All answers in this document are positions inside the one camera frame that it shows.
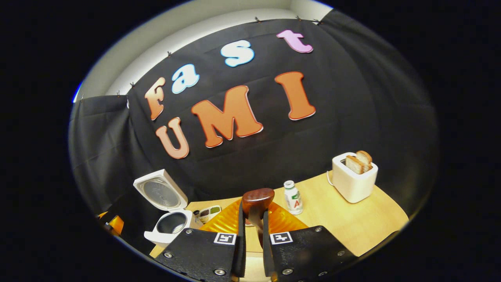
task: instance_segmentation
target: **white wall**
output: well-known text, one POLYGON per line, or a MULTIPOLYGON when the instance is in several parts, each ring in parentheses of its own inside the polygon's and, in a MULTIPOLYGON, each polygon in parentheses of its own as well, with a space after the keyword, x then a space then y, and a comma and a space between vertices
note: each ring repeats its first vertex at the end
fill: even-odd
POLYGON ((312 0, 194 0, 162 13, 117 42, 93 66, 75 100, 126 94, 130 83, 183 46, 219 30, 271 19, 323 18, 332 8, 312 0))

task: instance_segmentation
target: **small plastic bottle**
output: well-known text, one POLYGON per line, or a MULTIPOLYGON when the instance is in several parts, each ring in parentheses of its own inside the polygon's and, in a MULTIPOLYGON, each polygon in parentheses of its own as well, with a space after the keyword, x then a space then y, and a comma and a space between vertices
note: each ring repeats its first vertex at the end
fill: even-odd
POLYGON ((303 212, 303 201, 301 200, 301 195, 299 194, 294 181, 287 180, 284 182, 285 188, 285 201, 287 202, 287 208, 291 214, 298 215, 303 212))

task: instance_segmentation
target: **bolt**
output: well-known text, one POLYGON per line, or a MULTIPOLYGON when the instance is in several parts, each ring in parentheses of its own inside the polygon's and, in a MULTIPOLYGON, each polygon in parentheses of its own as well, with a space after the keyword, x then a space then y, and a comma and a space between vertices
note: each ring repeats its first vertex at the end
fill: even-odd
POLYGON ((293 272, 294 272, 294 270, 292 270, 291 268, 286 268, 286 269, 282 270, 283 275, 289 275, 293 272))
POLYGON ((226 274, 226 271, 218 268, 218 269, 214 270, 214 274, 219 275, 219 276, 223 276, 226 274))

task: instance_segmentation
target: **orange letter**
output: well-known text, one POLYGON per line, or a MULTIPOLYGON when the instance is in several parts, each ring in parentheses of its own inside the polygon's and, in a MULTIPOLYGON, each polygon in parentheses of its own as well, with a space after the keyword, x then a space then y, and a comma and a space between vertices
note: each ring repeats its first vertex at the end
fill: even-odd
POLYGON ((163 105, 160 105, 158 101, 163 101, 163 90, 160 87, 164 84, 165 78, 160 77, 150 90, 144 94, 144 98, 148 99, 148 105, 150 106, 151 120, 155 120, 163 111, 163 105))
POLYGON ((226 139, 233 139, 233 121, 236 122, 236 135, 246 137, 263 130, 263 125, 256 121, 252 112, 247 92, 249 88, 241 85, 226 92, 224 111, 218 109, 211 102, 204 100, 191 108, 191 112, 198 116, 203 132, 207 137, 205 146, 212 148, 222 144, 222 138, 216 135, 217 129, 226 139))
POLYGON ((189 145, 184 137, 183 131, 179 126, 181 119, 179 117, 175 117, 169 121, 167 124, 172 130, 174 130, 174 134, 176 134, 177 140, 179 141, 179 149, 174 148, 172 143, 170 142, 169 136, 167 136, 167 127, 162 126, 155 132, 160 141, 162 141, 162 145, 164 149, 167 151, 169 156, 175 159, 182 159, 186 157, 189 153, 189 145))
POLYGON ((301 83, 303 77, 304 75, 297 71, 286 72, 275 77, 275 81, 282 85, 285 94, 287 94, 289 106, 291 107, 289 118, 292 120, 312 116, 317 111, 308 102, 308 97, 306 97, 305 89, 301 83))

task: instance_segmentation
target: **toast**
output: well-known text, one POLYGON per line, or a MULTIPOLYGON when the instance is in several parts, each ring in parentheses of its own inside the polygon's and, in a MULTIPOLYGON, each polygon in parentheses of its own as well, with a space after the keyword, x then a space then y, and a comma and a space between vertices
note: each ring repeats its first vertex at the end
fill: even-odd
POLYGON ((364 172, 371 170, 372 168, 372 157, 366 151, 358 151, 357 159, 364 164, 364 172))
POLYGON ((354 156, 346 156, 346 166, 356 174, 364 173, 364 163, 354 156))

